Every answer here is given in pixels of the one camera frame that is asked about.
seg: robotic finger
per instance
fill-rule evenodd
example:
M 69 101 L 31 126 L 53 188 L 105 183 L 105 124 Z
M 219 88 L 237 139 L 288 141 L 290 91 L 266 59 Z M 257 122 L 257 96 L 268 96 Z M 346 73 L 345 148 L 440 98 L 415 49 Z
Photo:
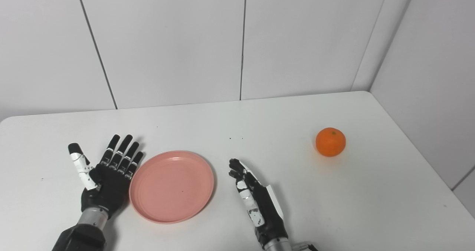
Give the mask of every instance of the robotic finger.
M 89 172 L 92 170 L 92 166 L 90 166 L 89 160 L 85 157 L 81 147 L 77 143 L 71 143 L 68 146 L 69 154 L 71 155 L 71 159 L 76 166 L 76 170 L 78 171 L 79 178 L 83 182 L 84 186 L 88 190 L 92 190 L 97 188 L 97 184 L 94 180 L 89 176 Z

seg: robotic arm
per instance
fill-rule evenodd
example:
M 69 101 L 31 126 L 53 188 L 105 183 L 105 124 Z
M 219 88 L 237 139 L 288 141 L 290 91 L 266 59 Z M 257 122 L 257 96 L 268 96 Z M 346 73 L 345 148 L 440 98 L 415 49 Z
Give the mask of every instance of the robotic arm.
M 129 185 L 138 163 L 144 156 L 134 154 L 139 143 L 134 142 L 123 157 L 132 136 L 127 135 L 117 152 L 120 136 L 114 135 L 99 164 L 92 168 L 77 143 L 68 146 L 79 178 L 85 189 L 81 195 L 81 217 L 78 224 L 61 233 L 53 251 L 102 251 L 105 238 L 102 233 L 108 219 L 124 204 Z
M 284 214 L 270 185 L 264 187 L 252 171 L 236 158 L 229 160 L 229 175 L 236 179 L 256 237 L 265 251 L 317 251 L 312 244 L 291 247 L 284 226 Z

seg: fingertip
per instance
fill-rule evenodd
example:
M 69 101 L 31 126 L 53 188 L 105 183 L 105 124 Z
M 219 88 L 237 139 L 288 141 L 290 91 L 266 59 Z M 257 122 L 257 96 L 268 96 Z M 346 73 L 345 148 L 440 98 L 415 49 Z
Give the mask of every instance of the fingertip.
M 68 145 L 68 151 L 69 151 L 70 154 L 72 154 L 72 153 L 83 154 L 83 150 L 81 150 L 81 147 L 79 146 L 78 143 L 70 143 Z

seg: white finger segment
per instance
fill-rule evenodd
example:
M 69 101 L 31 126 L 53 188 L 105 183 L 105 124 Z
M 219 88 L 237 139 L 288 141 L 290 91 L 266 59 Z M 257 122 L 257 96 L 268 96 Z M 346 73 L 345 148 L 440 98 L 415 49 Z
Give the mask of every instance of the white finger segment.
M 254 226 L 259 227 L 264 225 L 266 221 L 264 220 L 264 217 L 259 210 L 258 204 L 256 200 L 254 200 L 254 197 L 252 197 L 249 189 L 239 192 L 239 195 L 241 195 L 241 198 L 244 201 L 244 205 L 246 206 L 246 210 L 248 211 L 249 217 L 254 223 Z
M 89 176 L 89 172 L 92 170 L 92 167 L 87 165 L 85 156 L 81 153 L 72 153 L 71 159 L 73 160 L 76 170 L 78 171 L 79 178 L 83 182 L 86 189 L 92 190 L 97 188 L 97 184 Z

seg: pink plate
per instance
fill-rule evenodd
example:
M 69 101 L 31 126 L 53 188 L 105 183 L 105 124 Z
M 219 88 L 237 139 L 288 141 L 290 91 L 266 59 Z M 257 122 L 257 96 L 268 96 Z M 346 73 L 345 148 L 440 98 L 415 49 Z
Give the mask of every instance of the pink plate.
M 170 151 L 150 158 L 137 170 L 129 197 L 145 219 L 171 224 L 200 212 L 213 187 L 213 172 L 203 158 L 186 151 Z

